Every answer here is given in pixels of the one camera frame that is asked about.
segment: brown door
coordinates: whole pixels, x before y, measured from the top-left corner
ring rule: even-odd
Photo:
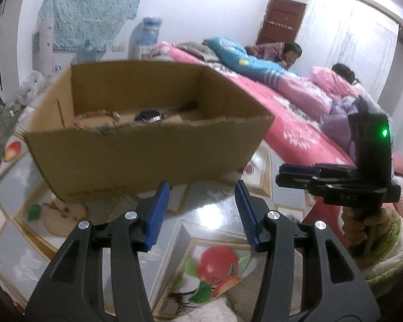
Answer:
[[[290,0],[271,0],[257,45],[270,42],[294,41],[305,12],[306,4]]]

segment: metal screw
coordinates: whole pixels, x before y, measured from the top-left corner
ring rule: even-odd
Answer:
[[[78,224],[78,228],[81,230],[85,230],[88,229],[90,226],[90,222],[87,220],[82,220],[79,224]]]
[[[321,221],[321,220],[318,220],[318,221],[315,223],[315,226],[316,226],[319,230],[324,230],[324,229],[327,227],[327,225],[326,225],[323,221]]]
[[[270,211],[269,213],[267,213],[267,216],[270,219],[276,220],[276,219],[279,219],[280,214],[278,212],[276,212],[276,211]]]
[[[125,214],[125,218],[128,219],[128,220],[133,220],[133,219],[136,219],[137,217],[138,217],[138,214],[136,212],[133,212],[133,211],[127,212]]]

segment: wardrobe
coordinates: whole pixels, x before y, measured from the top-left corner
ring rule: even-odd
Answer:
[[[291,68],[308,76],[314,65],[349,66],[378,100],[388,77],[399,25],[359,0],[310,0],[296,36],[303,54]]]

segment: open cardboard box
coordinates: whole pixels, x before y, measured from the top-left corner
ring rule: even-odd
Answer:
[[[140,110],[191,101],[198,102],[198,111],[179,118],[129,119]],[[102,109],[128,123],[96,132],[74,127],[75,116]],[[153,190],[162,180],[179,185],[240,170],[273,119],[206,66],[97,62],[63,72],[36,109],[25,139],[53,192],[65,202],[82,202]]]

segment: maroon jacket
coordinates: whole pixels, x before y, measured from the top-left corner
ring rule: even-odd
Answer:
[[[245,50],[248,55],[258,59],[271,60],[275,63],[284,60],[284,42],[246,46]]]

